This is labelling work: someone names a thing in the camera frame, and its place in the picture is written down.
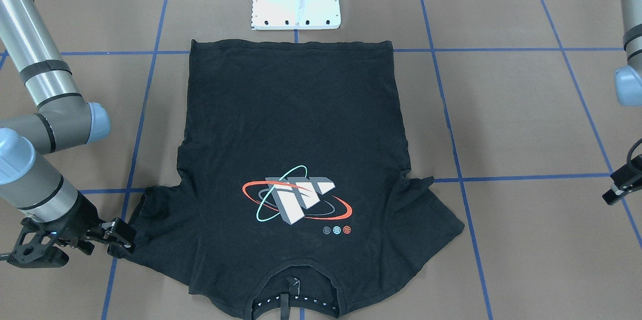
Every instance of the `logo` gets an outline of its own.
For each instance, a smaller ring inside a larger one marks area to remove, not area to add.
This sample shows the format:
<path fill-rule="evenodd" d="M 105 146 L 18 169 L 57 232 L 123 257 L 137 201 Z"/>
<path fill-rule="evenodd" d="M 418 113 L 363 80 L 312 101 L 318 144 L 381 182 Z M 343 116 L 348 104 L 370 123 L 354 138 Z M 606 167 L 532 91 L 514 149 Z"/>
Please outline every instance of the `logo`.
<path fill-rule="evenodd" d="M 298 169 L 303 169 L 302 177 L 289 176 Z M 248 188 L 254 186 L 267 186 L 258 193 L 260 201 L 248 194 Z M 286 224 L 292 225 L 301 219 L 344 220 L 350 217 L 353 214 L 353 208 L 346 201 L 337 196 L 331 196 L 333 200 L 330 200 L 328 196 L 325 196 L 323 200 L 319 198 L 319 195 L 323 196 L 334 188 L 335 183 L 330 179 L 308 178 L 307 167 L 297 166 L 279 178 L 265 178 L 265 181 L 246 183 L 243 185 L 243 194 L 259 205 L 256 210 L 256 219 L 259 222 L 266 222 L 280 215 Z M 335 205 L 338 204 L 346 209 L 341 215 L 336 215 L 337 207 Z M 261 213 L 264 208 L 276 213 L 270 217 L 262 218 Z"/>

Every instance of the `t-shirt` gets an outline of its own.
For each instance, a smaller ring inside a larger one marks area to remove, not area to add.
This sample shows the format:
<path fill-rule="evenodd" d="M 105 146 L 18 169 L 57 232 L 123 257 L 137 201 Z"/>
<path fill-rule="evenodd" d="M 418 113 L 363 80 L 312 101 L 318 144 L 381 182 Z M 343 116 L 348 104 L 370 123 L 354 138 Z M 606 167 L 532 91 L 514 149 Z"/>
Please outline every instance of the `t-shirt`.
<path fill-rule="evenodd" d="M 246 320 L 379 302 L 463 231 L 406 178 L 390 42 L 192 41 L 177 170 L 146 189 L 133 254 L 110 253 Z"/>

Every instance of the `cable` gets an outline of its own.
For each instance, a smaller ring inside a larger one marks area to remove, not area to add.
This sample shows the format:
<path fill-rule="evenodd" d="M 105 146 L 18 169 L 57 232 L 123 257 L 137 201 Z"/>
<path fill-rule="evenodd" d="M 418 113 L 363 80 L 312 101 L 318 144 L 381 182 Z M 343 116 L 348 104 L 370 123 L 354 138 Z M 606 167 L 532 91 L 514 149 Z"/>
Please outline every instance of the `cable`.
<path fill-rule="evenodd" d="M 635 151 L 635 149 L 638 146 L 640 146 L 640 144 L 642 144 L 642 138 L 638 139 L 637 142 L 635 142 L 635 144 L 633 144 L 633 147 L 631 147 L 631 149 L 628 150 L 628 153 L 626 154 L 626 166 L 628 166 L 629 169 L 635 171 L 638 174 L 642 174 L 642 169 L 639 169 L 638 167 L 635 167 L 633 165 L 631 157 L 633 156 L 633 151 Z"/>

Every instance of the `blue joint cap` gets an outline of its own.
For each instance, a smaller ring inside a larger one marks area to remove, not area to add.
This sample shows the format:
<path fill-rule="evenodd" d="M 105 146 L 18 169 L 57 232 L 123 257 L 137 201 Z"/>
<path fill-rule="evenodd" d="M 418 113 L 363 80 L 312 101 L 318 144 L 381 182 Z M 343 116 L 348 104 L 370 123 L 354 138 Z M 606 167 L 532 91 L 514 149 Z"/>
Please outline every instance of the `blue joint cap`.
<path fill-rule="evenodd" d="M 36 150 L 28 139 L 11 128 L 0 128 L 0 185 L 22 178 L 35 161 Z"/>
<path fill-rule="evenodd" d="M 107 137 L 112 130 L 112 122 L 103 106 L 93 102 L 88 104 L 91 109 L 91 130 L 87 143 L 91 143 Z"/>
<path fill-rule="evenodd" d="M 642 105 L 642 78 L 633 67 L 616 69 L 615 91 L 621 105 Z"/>

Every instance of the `light blue cap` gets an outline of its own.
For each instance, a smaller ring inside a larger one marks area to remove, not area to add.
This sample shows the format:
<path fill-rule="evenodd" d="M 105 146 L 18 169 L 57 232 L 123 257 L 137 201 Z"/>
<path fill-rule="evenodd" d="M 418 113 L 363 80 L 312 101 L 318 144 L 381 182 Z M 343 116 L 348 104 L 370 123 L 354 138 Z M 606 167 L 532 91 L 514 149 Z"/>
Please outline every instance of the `light blue cap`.
<path fill-rule="evenodd" d="M 616 69 L 615 91 L 621 105 L 642 105 L 642 78 L 633 67 Z"/>
<path fill-rule="evenodd" d="M 24 176 L 36 160 L 34 145 L 11 128 L 0 128 L 0 185 Z"/>
<path fill-rule="evenodd" d="M 87 143 L 91 143 L 107 137 L 112 130 L 112 122 L 103 106 L 93 102 L 88 104 L 91 109 L 91 130 Z"/>

